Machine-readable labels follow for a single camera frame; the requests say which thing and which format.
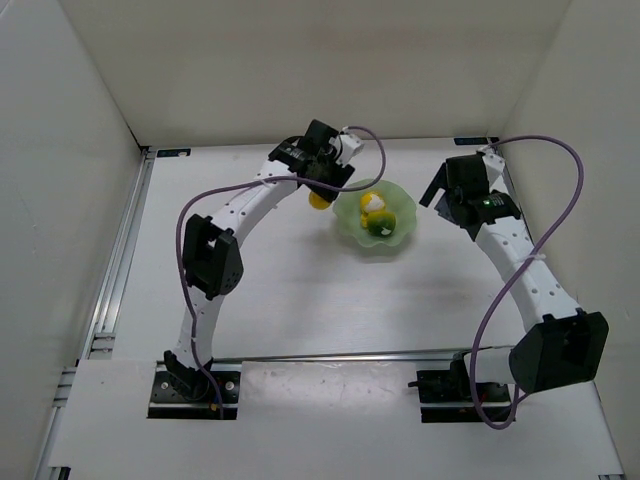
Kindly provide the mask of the yellow fake pear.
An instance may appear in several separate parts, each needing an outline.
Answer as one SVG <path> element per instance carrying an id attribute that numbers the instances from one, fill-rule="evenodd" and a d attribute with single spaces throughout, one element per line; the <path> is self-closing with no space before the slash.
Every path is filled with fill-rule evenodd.
<path id="1" fill-rule="evenodd" d="M 326 210 L 331 206 L 331 202 L 325 200 L 322 196 L 314 191 L 310 191 L 308 195 L 309 205 L 316 210 Z"/>

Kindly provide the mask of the blue label right corner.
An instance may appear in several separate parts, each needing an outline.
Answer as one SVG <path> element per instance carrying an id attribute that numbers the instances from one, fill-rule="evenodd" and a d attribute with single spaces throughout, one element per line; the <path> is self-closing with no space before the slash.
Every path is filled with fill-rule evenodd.
<path id="1" fill-rule="evenodd" d="M 490 143 L 487 137 L 454 137 L 453 141 L 457 146 L 483 146 Z"/>

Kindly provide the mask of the peeled fake lemon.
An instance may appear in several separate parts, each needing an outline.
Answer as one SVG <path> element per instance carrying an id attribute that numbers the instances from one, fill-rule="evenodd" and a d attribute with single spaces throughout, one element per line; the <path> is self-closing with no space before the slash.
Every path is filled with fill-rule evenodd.
<path id="1" fill-rule="evenodd" d="M 360 197 L 360 223 L 363 228 L 367 227 L 368 216 L 371 213 L 384 211 L 386 202 L 384 198 L 375 191 L 365 193 Z"/>

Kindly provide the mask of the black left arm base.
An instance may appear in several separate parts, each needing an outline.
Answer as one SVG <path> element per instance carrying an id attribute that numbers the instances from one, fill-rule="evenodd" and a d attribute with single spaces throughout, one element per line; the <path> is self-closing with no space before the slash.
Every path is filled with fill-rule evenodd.
<path id="1" fill-rule="evenodd" d="M 163 363 L 154 372 L 147 408 L 149 419 L 232 421 L 237 419 L 241 387 L 240 364 L 213 364 L 213 384 L 201 373 L 195 375 L 195 387 L 181 382 Z"/>

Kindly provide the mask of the green scalloped fruit bowl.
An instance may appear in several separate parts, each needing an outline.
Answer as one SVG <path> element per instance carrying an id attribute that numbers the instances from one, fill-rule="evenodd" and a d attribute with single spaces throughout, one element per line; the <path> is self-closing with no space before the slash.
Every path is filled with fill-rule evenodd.
<path id="1" fill-rule="evenodd" d="M 342 193 L 333 204 L 338 231 L 362 247 L 396 247 L 417 226 L 417 205 L 398 184 L 380 180 L 372 187 Z"/>

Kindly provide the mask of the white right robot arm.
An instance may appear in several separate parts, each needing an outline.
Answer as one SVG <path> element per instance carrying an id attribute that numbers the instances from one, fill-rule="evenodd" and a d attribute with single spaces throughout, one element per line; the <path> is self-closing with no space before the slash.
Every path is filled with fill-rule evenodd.
<path id="1" fill-rule="evenodd" d="M 495 154 L 450 157 L 420 199 L 465 230 L 491 260 L 525 331 L 514 346 L 483 348 L 475 341 L 454 366 L 471 381 L 511 384 L 526 394 L 590 382 L 609 325 L 601 313 L 585 311 L 535 252 L 516 203 L 493 187 L 503 169 Z"/>

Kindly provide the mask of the aluminium frame rail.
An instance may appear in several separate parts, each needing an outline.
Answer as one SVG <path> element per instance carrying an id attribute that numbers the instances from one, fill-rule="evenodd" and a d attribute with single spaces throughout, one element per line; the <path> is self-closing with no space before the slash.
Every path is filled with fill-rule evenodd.
<path id="1" fill-rule="evenodd" d="M 548 135 L 516 135 L 496 142 L 506 156 L 510 188 L 524 210 L 533 235 L 531 257 L 520 274 L 531 277 L 534 266 L 548 265 L 558 288 L 588 311 L 614 318 L 611 299 L 605 292 L 603 272 L 596 262 L 604 254 L 589 247 L 598 234 L 579 216 L 585 167 L 577 151 Z M 594 383 L 520 397 L 523 409 L 511 433 L 536 433 L 548 455 L 534 458 L 523 471 L 533 479 L 541 470 L 557 465 L 561 479 L 580 479 L 580 468 L 593 466 L 591 479 L 622 479 L 625 476 L 610 426 Z"/>
<path id="2" fill-rule="evenodd" d="M 134 257 L 154 159 L 155 152 L 152 148 L 144 147 L 141 150 L 140 167 L 129 193 L 97 297 L 87 320 L 79 352 L 74 362 L 62 369 L 58 380 L 36 471 L 33 475 L 35 479 L 67 479 L 69 477 L 68 467 L 51 467 L 49 459 L 79 363 L 83 360 L 111 358 L 116 339 L 117 321 Z"/>

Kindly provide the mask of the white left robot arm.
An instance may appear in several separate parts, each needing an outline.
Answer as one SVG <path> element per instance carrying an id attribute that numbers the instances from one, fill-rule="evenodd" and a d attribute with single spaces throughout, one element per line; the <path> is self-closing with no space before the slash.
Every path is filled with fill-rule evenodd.
<path id="1" fill-rule="evenodd" d="M 164 353 L 180 394 L 196 399 L 211 385 L 202 370 L 213 359 L 213 333 L 224 297 L 243 276 L 240 247 L 248 234 L 303 184 L 333 202 L 354 173 L 350 160 L 363 147 L 358 136 L 314 120 L 303 136 L 276 146 L 249 185 L 216 213 L 181 216 L 186 222 L 180 254 L 186 311 L 176 346 Z"/>

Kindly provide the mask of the aluminium frame rail left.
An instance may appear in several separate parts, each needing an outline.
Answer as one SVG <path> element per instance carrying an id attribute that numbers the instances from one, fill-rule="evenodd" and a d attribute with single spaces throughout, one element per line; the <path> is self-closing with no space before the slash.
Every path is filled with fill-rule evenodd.
<path id="1" fill-rule="evenodd" d="M 141 150 L 140 167 L 129 193 L 97 297 L 87 320 L 79 352 L 74 362 L 62 369 L 58 380 L 36 471 L 33 475 L 35 479 L 67 479 L 69 477 L 68 467 L 51 467 L 49 459 L 79 363 L 83 360 L 111 358 L 116 339 L 117 321 L 134 257 L 154 159 L 155 152 L 152 148 L 144 147 Z"/>

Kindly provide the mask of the green yellow fake mango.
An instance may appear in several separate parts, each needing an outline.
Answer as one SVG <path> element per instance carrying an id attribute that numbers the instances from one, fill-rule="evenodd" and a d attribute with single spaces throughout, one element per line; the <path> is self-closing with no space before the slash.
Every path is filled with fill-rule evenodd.
<path id="1" fill-rule="evenodd" d="M 376 237 L 391 236 L 396 229 L 396 215 L 391 211 L 378 211 L 368 216 L 367 232 Z"/>

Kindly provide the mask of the aluminium frame rail right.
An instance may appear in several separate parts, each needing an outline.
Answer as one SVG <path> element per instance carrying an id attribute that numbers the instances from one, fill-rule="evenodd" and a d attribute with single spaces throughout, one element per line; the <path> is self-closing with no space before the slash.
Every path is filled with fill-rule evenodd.
<path id="1" fill-rule="evenodd" d="M 611 299 L 605 292 L 603 272 L 596 262 L 604 254 L 589 247 L 598 234 L 579 216 L 585 167 L 577 151 L 548 135 L 516 135 L 496 142 L 506 156 L 510 188 L 524 210 L 533 235 L 531 257 L 520 274 L 531 277 L 534 266 L 548 265 L 558 288 L 588 311 L 614 318 Z M 594 383 L 520 397 L 523 409 L 511 433 L 536 433 L 548 455 L 534 458 L 523 471 L 533 479 L 541 470 L 557 465 L 561 479 L 580 479 L 580 468 L 593 466 L 591 479 L 622 479 L 625 476 L 610 426 Z"/>

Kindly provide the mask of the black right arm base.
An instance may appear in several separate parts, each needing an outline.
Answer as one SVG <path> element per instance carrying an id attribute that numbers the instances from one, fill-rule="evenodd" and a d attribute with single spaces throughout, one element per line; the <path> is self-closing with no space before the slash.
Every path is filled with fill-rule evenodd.
<path id="1" fill-rule="evenodd" d="M 422 423 L 483 423 L 472 400 L 467 367 L 461 353 L 455 354 L 446 368 L 418 370 L 416 379 L 409 382 L 408 387 L 417 390 Z M 484 382 L 477 383 L 475 389 L 488 419 L 493 423 L 504 423 L 512 403 L 508 386 Z"/>

